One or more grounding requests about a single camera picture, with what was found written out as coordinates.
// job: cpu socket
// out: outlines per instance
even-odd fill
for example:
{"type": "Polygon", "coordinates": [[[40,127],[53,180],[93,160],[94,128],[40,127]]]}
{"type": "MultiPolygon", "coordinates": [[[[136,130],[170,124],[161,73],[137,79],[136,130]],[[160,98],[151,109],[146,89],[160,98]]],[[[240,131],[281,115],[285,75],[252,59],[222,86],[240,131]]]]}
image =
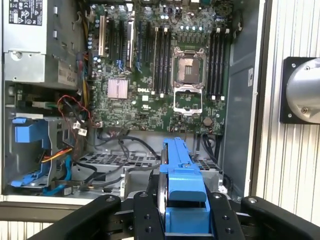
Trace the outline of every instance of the cpu socket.
{"type": "Polygon", "coordinates": [[[173,89],[173,111],[183,115],[202,113],[202,95],[206,79],[206,53],[203,48],[198,51],[181,50],[175,47],[172,56],[171,85],[173,89]],[[176,107],[178,92],[201,94],[201,108],[187,109],[176,107]]]}

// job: blue cable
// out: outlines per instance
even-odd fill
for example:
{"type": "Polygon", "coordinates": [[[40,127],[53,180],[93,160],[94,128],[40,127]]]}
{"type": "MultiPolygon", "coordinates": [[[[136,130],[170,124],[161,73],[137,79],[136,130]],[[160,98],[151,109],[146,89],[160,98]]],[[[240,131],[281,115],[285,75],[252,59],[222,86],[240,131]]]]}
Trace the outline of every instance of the blue cable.
{"type": "MultiPolygon", "coordinates": [[[[71,155],[68,155],[65,159],[65,167],[66,167],[66,176],[64,178],[65,181],[71,180],[71,163],[72,163],[71,155]]],[[[42,193],[45,196],[53,196],[58,192],[60,192],[62,189],[64,189],[65,186],[66,185],[60,184],[59,186],[57,186],[56,188],[50,191],[48,191],[47,188],[45,187],[42,193]]]]}

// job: black mounting plate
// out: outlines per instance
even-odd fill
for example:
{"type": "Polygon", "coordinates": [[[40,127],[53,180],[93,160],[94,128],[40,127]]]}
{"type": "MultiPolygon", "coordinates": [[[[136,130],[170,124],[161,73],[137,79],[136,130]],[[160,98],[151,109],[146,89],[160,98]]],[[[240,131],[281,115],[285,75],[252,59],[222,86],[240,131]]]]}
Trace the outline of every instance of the black mounting plate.
{"type": "Polygon", "coordinates": [[[281,106],[280,106],[280,122],[283,124],[308,124],[314,125],[297,117],[290,109],[287,101],[287,83],[292,73],[302,64],[308,62],[315,57],[297,57],[289,56],[283,60],[282,85],[281,85],[281,106]]]}

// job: red wire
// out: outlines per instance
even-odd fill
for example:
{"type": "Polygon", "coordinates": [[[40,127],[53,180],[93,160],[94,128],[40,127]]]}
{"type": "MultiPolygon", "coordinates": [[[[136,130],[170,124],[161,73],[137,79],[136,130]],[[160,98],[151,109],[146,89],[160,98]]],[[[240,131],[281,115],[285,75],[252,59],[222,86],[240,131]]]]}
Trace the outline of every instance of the red wire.
{"type": "Polygon", "coordinates": [[[57,102],[58,111],[62,114],[62,116],[64,116],[64,114],[63,114],[62,111],[60,110],[59,103],[60,103],[60,101],[61,101],[63,98],[72,99],[73,101],[75,101],[75,102],[79,105],[79,107],[80,107],[81,109],[85,110],[85,111],[88,113],[88,117],[89,117],[89,119],[90,119],[90,122],[91,122],[92,126],[94,126],[93,120],[92,120],[92,118],[91,118],[90,111],[89,111],[88,109],[86,109],[84,106],[82,106],[82,105],[80,104],[80,102],[78,102],[73,96],[63,95],[63,96],[60,97],[60,99],[58,100],[58,102],[57,102]]]}

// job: yellow wire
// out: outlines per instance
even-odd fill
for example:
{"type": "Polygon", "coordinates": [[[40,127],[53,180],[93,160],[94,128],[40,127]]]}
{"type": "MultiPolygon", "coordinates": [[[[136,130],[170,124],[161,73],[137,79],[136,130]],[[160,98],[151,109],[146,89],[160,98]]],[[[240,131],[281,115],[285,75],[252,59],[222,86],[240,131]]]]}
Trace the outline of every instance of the yellow wire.
{"type": "Polygon", "coordinates": [[[88,106],[88,95],[87,95],[87,84],[86,84],[85,79],[82,81],[82,84],[83,84],[84,106],[87,107],[88,106]]]}
{"type": "Polygon", "coordinates": [[[83,20],[82,23],[83,23],[83,29],[84,29],[85,38],[86,38],[86,40],[88,40],[88,36],[89,36],[88,26],[87,26],[85,20],[83,20]]]}
{"type": "Polygon", "coordinates": [[[68,150],[66,150],[66,151],[64,151],[64,152],[61,152],[61,153],[59,153],[59,154],[57,154],[57,155],[54,155],[54,156],[52,156],[52,157],[50,157],[50,158],[48,158],[48,159],[46,159],[46,160],[43,160],[43,161],[41,161],[41,163],[47,163],[47,162],[49,162],[49,161],[51,161],[51,160],[53,160],[53,159],[56,159],[57,157],[60,157],[60,156],[62,156],[62,155],[64,155],[64,154],[66,154],[66,153],[69,153],[69,152],[71,152],[72,151],[72,148],[70,148],[70,149],[68,149],[68,150]]]}

